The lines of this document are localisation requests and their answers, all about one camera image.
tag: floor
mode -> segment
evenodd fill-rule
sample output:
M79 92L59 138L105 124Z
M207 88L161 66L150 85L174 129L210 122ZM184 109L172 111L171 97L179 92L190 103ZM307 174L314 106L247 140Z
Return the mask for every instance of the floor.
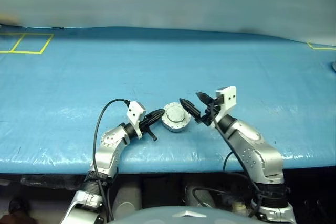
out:
M59 224L71 202L73 192L28 187L19 183L0 186L0 216L8 213L8 204L15 195L29 199L31 216L39 224Z

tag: white backdrop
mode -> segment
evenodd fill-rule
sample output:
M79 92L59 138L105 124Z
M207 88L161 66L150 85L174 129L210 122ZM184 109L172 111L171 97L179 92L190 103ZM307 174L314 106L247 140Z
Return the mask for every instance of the white backdrop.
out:
M0 23L259 33L336 45L336 0L0 0Z

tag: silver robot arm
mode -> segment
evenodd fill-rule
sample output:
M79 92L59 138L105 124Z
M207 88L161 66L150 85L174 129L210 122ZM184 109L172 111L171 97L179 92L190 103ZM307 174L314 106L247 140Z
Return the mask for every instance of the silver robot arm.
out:
M75 193L72 202L63 217L61 224L103 224L104 218L100 215L103 207L103 198L98 180L103 188L109 186L118 172L120 155L133 138L142 138L148 132L154 140L156 137L149 126L164 114L164 110L156 110L145 116L146 109L138 102L130 102L127 111L128 124L121 124L115 129L106 131L99 149L96 151L97 173L93 162L80 188Z
M228 114L236 105L236 87L218 89L216 99L204 93L197 93L197 96L207 105L204 116L190 101L180 99L180 102L198 123L203 122L221 132L255 185L257 196L252 200L251 207L256 210L257 218L265 222L296 224L293 207L286 198L281 154L255 128Z

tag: black cable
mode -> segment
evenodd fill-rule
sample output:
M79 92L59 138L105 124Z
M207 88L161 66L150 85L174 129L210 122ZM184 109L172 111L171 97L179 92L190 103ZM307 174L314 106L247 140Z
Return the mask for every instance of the black cable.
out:
M253 185L253 187L254 187L254 189L256 191L256 195L258 197L258 204L257 204L257 206L256 206L255 209L259 210L260 206L258 207L258 205L261 205L261 200L263 198L262 195L261 195L261 193L260 193L260 190L259 190L258 186L256 185L256 183L254 183L254 181L251 179L249 173L247 172L245 164L242 162L242 160L240 160L240 158L239 158L236 150L232 147L231 143L225 138L224 132L219 127L219 125L218 125L218 123L216 121L215 112L214 112L214 106L215 106L215 101L210 104L210 116L211 116L211 119L214 122L216 129L218 130L218 132L220 133L220 135L224 139L225 143L229 146L229 148L231 149L231 151L233 152L233 154L235 154L236 158L238 159L241 167L243 168L243 170L244 170L244 172L245 172L245 174L246 174L246 176L248 178L248 181L250 182L250 184Z
M110 219L113 220L113 213L112 213L111 209L109 209L109 207L108 207L106 197L105 197L105 192L104 192L103 186L101 184L100 176L99 176L99 173L98 173L98 168L97 168L97 163L96 163L96 144L97 144L98 128L99 128L99 125L100 125L101 118L103 117L104 112L107 109L107 107L109 105L111 105L112 103L117 102L117 101L122 101L122 102L126 103L127 106L129 105L129 102L130 102L130 101L125 100L125 99L114 99L114 100L108 102L105 105L105 107L102 109L102 111L100 112L100 115L98 117L98 121L97 121L97 124L96 124L96 129L94 131L94 138L93 138L92 163L93 163L94 171L96 173L96 177L98 178L99 190L100 190L101 197L103 199L103 203L104 203L104 206L105 206L105 209L106 209L106 220L107 220L107 222L109 222Z
M111 190L111 187L109 187L108 189L107 189L107 207L109 208L109 209L111 209L111 202L110 202L110 190Z
M232 196L241 196L241 195L238 195L238 194L234 194L234 193L231 193L229 191L221 191L221 190L216 190L216 189L212 189L212 188L207 188L207 187L195 187L193 190L192 190L192 194L194 196L194 198L197 200L197 202L202 206L202 207L208 207L206 204L204 204L200 198L198 198L198 196L196 195L196 191L199 191L199 190L207 190L207 191L212 191L214 193L218 193L218 194L226 194L226 195L232 195Z
M230 152L229 154L227 154L225 160L224 160L224 165L223 165L223 171L225 172L225 167L226 167L226 163L229 160L229 157L233 154L233 152Z
M252 218L259 211L260 206L261 206L261 202L262 202L262 199L258 199L258 203L257 203L256 207L248 215L249 218Z
M238 176L241 177L243 179L246 179L248 181L248 178L245 174L241 174L241 173L226 173L227 175L234 175L234 176Z

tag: blue table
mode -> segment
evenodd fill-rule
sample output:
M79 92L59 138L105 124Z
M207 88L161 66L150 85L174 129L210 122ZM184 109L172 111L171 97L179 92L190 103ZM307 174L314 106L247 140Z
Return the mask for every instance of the blue table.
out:
M232 115L279 149L285 168L336 165L336 51L251 34L142 28L24 29L0 54L0 173L83 174L102 107L115 98L148 111L196 91L237 86ZM21 35L0 35L0 51ZM123 103L102 132L126 121ZM122 154L121 173L215 172L229 152L218 132L190 123L172 133L157 124ZM240 169L232 157L228 170Z

